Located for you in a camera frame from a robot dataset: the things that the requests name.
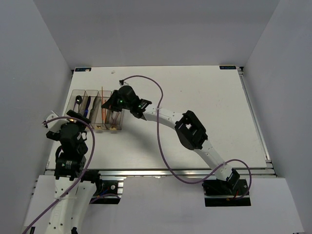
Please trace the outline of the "silver fork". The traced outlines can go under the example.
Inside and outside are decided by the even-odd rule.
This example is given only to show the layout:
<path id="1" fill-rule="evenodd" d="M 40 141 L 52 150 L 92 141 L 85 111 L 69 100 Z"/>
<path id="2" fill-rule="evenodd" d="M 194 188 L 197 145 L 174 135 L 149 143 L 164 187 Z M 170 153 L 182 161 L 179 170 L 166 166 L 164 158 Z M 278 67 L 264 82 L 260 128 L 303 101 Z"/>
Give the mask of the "silver fork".
<path id="1" fill-rule="evenodd" d="M 112 126 L 116 127 L 116 126 L 120 125 L 121 115 L 122 115 L 122 112 L 112 112 L 112 114 L 111 114 Z"/>

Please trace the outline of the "blue knife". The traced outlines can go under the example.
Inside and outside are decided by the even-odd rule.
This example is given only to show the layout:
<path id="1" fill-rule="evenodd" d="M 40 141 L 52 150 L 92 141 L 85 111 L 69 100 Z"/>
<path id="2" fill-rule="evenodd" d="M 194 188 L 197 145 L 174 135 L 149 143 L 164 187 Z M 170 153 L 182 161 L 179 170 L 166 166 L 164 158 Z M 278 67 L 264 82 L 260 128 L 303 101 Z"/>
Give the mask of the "blue knife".
<path id="1" fill-rule="evenodd" d="M 91 102 L 91 97 L 88 96 L 87 102 L 86 102 L 86 105 L 85 105 L 85 110 L 84 110 L 84 113 L 83 113 L 84 117 L 87 117 L 87 115 L 88 115 L 88 109 L 89 109 L 89 106 L 90 106 L 90 102 Z"/>

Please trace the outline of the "black spoon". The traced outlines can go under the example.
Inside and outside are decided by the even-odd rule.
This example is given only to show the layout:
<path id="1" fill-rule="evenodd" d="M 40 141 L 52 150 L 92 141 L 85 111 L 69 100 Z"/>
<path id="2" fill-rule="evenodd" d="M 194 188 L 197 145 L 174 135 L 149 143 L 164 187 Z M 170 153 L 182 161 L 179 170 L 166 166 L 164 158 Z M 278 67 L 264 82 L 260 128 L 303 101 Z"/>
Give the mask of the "black spoon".
<path id="1" fill-rule="evenodd" d="M 78 112 L 81 103 L 82 103 L 82 96 L 77 95 L 76 98 L 75 98 L 75 103 L 74 103 L 74 106 L 73 106 L 73 110 Z"/>

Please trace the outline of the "black knife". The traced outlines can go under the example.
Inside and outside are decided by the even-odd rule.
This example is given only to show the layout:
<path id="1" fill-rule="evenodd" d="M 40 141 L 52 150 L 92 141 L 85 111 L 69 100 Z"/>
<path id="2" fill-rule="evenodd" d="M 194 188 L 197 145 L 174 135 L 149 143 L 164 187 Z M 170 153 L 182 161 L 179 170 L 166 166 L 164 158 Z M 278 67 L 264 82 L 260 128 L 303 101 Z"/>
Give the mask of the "black knife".
<path id="1" fill-rule="evenodd" d="M 100 97 L 95 97 L 94 101 L 93 101 L 93 106 L 92 109 L 90 111 L 90 115 L 89 115 L 89 120 L 91 123 L 95 123 L 97 115 L 98 115 L 98 110 L 100 107 L 100 101 L 101 98 Z"/>

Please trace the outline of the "orange chopstick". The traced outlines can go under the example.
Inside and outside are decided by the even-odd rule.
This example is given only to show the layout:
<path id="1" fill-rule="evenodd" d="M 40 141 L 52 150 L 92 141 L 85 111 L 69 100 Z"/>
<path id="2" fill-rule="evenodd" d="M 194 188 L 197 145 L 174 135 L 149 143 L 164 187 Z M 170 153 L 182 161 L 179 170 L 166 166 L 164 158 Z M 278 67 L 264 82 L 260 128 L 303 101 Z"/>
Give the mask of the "orange chopstick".
<path id="1" fill-rule="evenodd" d="M 102 110 L 103 110 L 103 122 L 105 123 L 105 122 L 106 122 L 106 109 L 103 108 Z"/>
<path id="2" fill-rule="evenodd" d="M 103 86 L 101 87 L 101 106 L 103 104 L 103 101 L 104 101 L 104 92 L 103 92 Z M 104 121 L 104 110 L 103 108 L 101 107 L 101 119 L 102 119 L 102 122 Z"/>

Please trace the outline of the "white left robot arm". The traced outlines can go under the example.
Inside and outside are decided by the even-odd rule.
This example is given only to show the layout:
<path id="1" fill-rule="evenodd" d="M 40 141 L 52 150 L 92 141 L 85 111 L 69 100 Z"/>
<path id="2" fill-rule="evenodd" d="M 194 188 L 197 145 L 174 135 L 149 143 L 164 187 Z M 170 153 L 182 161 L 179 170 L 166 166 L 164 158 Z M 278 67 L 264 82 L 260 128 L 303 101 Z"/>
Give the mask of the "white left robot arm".
<path id="1" fill-rule="evenodd" d="M 46 137 L 60 142 L 55 154 L 55 193 L 47 234 L 77 234 L 81 230 L 88 205 L 93 195 L 103 189 L 99 172 L 89 171 L 86 128 L 90 120 L 69 110 L 64 117 L 52 113 L 43 123 Z"/>

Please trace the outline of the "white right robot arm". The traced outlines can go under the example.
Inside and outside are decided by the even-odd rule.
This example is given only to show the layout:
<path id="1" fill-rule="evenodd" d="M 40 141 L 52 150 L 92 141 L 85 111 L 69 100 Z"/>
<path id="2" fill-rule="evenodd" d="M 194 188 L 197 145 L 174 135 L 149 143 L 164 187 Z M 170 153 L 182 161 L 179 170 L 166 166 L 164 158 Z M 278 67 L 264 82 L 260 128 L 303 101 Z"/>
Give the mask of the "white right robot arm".
<path id="1" fill-rule="evenodd" d="M 220 191 L 230 195 L 237 190 L 239 173 L 214 149 L 194 112 L 188 110 L 181 114 L 157 107 L 151 101 L 139 98 L 129 85 L 114 90 L 101 107 L 112 112 L 128 110 L 138 119 L 158 122 L 175 130 L 182 146 L 197 153 L 215 171 Z"/>

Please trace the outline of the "clear container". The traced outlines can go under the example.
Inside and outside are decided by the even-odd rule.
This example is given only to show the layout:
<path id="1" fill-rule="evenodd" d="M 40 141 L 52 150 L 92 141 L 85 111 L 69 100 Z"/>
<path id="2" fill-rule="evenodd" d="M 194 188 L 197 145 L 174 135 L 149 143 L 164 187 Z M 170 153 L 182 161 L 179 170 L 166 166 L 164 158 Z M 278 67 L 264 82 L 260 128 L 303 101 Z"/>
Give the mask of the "clear container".
<path id="1" fill-rule="evenodd" d="M 87 118 L 89 119 L 90 111 L 91 111 L 92 106 L 93 106 L 93 101 L 94 101 L 95 97 L 99 97 L 99 91 L 98 90 L 85 90 L 85 96 L 84 97 L 86 98 L 86 101 L 84 101 L 84 110 L 85 110 L 85 105 L 86 105 L 88 96 L 91 97 L 91 102 L 90 102 L 90 106 L 88 109 L 88 115 L 87 115 Z"/>
<path id="2" fill-rule="evenodd" d="M 66 113 L 69 110 L 73 110 L 76 113 L 83 114 L 84 112 L 84 101 L 86 101 L 85 96 L 85 90 L 73 90 L 71 92 L 67 107 L 66 107 Z"/>
<path id="3" fill-rule="evenodd" d="M 104 99 L 108 99 L 112 92 L 111 91 L 106 91 L 104 90 Z M 102 119 L 101 119 L 101 105 L 99 107 L 99 110 L 98 110 L 98 114 L 97 114 L 97 118 L 96 118 L 96 122 L 95 124 L 91 124 L 91 126 L 93 127 L 93 129 L 96 129 L 96 130 L 107 130 L 107 128 L 105 127 L 105 124 L 104 122 L 102 122 Z"/>
<path id="4" fill-rule="evenodd" d="M 107 130 L 119 131 L 122 129 L 124 117 L 124 101 L 118 90 L 114 90 L 111 96 L 105 100 L 102 108 L 104 110 L 104 124 Z"/>

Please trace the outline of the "blue label left corner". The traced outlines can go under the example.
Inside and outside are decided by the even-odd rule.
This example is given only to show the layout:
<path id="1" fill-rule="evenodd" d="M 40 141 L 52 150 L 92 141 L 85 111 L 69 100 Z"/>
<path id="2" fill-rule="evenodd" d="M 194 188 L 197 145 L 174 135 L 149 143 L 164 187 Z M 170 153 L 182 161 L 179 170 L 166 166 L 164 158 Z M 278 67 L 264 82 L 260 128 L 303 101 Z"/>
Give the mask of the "blue label left corner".
<path id="1" fill-rule="evenodd" d="M 75 72 L 90 72 L 92 68 L 83 67 L 83 68 L 75 68 Z"/>

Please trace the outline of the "blue label corner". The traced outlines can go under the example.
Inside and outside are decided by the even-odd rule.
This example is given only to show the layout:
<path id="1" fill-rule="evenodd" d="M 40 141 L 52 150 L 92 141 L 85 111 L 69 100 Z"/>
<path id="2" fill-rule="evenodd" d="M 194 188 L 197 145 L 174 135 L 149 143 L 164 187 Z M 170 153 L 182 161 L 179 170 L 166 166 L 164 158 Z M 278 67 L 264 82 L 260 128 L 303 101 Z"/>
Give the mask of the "blue label corner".
<path id="1" fill-rule="evenodd" d="M 75 68 L 75 72 L 90 72 L 92 68 L 83 67 L 83 68 Z"/>
<path id="2" fill-rule="evenodd" d="M 233 65 L 220 65 L 220 70 L 236 70 L 236 66 Z"/>

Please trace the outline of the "blue label right corner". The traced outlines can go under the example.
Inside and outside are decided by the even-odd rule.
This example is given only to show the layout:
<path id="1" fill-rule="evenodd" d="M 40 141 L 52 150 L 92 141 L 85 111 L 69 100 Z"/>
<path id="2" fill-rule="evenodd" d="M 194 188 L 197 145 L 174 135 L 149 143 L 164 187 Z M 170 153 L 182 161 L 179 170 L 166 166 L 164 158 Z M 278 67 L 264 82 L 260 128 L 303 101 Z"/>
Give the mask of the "blue label right corner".
<path id="1" fill-rule="evenodd" d="M 236 70 L 236 66 L 233 65 L 220 65 L 220 70 Z"/>

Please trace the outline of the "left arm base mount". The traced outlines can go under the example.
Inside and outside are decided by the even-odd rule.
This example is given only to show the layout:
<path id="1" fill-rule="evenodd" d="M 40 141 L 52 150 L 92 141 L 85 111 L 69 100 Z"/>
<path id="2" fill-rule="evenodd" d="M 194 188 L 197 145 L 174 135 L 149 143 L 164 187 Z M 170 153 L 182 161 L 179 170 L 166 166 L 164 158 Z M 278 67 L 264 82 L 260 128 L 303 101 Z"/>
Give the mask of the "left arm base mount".
<path id="1" fill-rule="evenodd" d="M 120 202 L 121 195 L 118 193 L 118 180 L 103 178 L 99 171 L 89 170 L 84 174 L 80 182 L 87 182 L 96 187 L 90 198 L 90 204 L 117 205 Z"/>

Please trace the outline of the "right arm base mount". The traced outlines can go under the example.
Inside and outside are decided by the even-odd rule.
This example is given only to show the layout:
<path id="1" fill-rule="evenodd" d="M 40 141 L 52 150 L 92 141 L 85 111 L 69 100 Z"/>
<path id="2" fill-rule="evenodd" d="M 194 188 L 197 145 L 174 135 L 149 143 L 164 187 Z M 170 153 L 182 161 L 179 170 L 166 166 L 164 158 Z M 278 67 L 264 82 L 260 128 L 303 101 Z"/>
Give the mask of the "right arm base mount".
<path id="1" fill-rule="evenodd" d="M 206 207 L 249 207 L 251 200 L 248 184 L 240 179 L 236 186 L 230 190 L 221 180 L 205 180 L 202 183 Z"/>

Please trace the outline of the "aluminium table frame rail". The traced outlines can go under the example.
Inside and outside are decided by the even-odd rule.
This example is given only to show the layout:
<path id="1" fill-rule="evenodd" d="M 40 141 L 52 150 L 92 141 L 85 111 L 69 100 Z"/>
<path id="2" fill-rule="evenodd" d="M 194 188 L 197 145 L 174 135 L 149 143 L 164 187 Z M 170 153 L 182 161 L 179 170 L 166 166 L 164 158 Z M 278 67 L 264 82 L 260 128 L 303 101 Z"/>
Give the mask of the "aluminium table frame rail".
<path id="1" fill-rule="evenodd" d="M 193 111 L 207 130 L 212 146 L 242 177 L 251 169 L 255 177 L 275 175 L 265 140 L 242 70 L 219 66 L 93 67 L 75 72 L 71 92 L 114 91 L 125 79 L 135 93 L 164 109 Z M 133 117 L 124 111 L 119 131 L 95 130 L 87 135 L 89 168 L 106 176 L 168 176 L 170 169 L 186 177 L 203 177 L 210 171 L 204 160 L 185 149 L 176 132 L 166 126 Z"/>

